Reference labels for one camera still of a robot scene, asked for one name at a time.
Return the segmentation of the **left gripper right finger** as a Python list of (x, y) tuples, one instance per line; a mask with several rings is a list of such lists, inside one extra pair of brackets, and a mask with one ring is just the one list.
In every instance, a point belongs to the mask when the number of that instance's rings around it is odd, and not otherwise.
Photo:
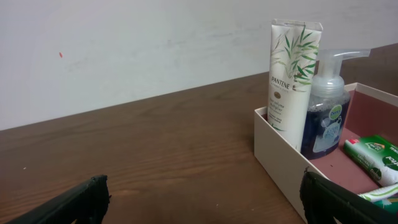
[(397, 223), (397, 215), (314, 172), (304, 172), (300, 199), (309, 224)]

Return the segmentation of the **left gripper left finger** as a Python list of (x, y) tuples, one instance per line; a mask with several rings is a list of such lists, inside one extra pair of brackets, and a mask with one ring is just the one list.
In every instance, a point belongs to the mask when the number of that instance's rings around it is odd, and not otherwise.
[(13, 224), (97, 223), (108, 211), (107, 175), (96, 175), (13, 219)]

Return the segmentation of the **green white toothbrush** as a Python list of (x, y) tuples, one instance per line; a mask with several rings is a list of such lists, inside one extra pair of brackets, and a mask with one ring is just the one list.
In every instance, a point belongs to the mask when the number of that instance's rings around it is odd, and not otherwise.
[(358, 194), (358, 196), (369, 202), (377, 202), (387, 199), (395, 194), (397, 194), (397, 184), (382, 187), (380, 189), (376, 189), (363, 194)]

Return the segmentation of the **green white soap packet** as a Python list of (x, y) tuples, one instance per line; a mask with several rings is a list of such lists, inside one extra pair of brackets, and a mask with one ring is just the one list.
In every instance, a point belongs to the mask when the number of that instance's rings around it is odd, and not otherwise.
[(397, 183), (397, 146), (379, 135), (346, 140), (344, 152), (379, 185)]

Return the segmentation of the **white Pantene tube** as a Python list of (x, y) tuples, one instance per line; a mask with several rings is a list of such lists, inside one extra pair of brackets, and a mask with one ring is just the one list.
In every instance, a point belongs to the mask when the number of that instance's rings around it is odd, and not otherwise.
[(301, 151), (323, 27), (319, 22), (271, 22), (268, 123)]

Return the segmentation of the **red green toothpaste tube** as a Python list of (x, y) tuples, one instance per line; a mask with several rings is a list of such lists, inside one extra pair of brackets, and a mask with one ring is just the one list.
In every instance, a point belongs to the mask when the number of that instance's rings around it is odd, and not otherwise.
[(394, 214), (397, 216), (398, 213), (398, 198), (397, 197), (390, 197), (387, 199), (383, 199), (377, 202), (374, 202), (374, 204), (380, 208), (383, 208), (389, 213)]

